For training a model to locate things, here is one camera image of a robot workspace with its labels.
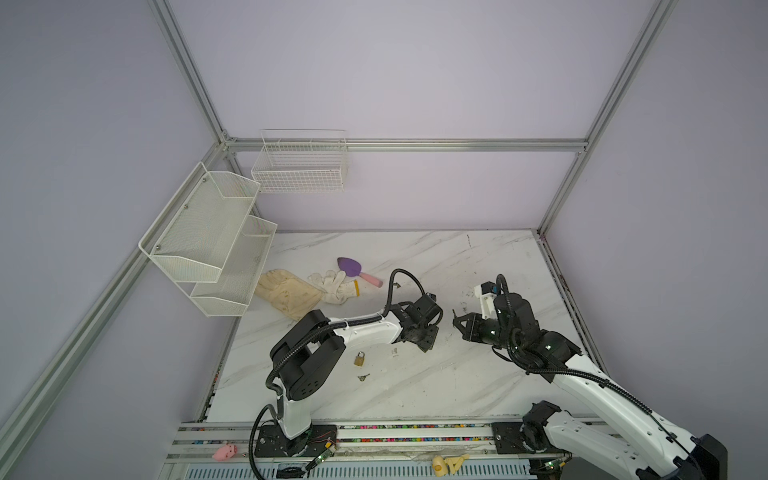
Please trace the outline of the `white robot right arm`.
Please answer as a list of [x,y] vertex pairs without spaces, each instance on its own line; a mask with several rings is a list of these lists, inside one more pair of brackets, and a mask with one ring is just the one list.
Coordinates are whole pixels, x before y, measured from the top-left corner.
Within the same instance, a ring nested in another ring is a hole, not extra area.
[[601,432],[546,400],[523,416],[517,438],[531,453],[558,450],[616,479],[725,479],[728,451],[710,434],[695,436],[615,383],[581,349],[540,327],[530,303],[503,275],[475,289],[481,310],[455,316],[463,340],[485,344],[527,375],[569,393],[615,430]]

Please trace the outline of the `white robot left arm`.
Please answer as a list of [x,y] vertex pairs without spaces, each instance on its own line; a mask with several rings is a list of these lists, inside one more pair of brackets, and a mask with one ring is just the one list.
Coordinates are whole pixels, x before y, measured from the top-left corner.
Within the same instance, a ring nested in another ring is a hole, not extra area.
[[426,353],[436,341],[444,316],[437,297],[425,290],[411,272],[390,274],[384,307],[369,315],[331,318],[321,310],[307,313],[270,350],[272,368],[265,387],[276,401],[257,414],[248,437],[248,462],[253,476],[264,475],[257,465],[257,443],[271,427],[287,457],[306,450],[313,433],[310,397],[331,376],[347,348],[411,343]]

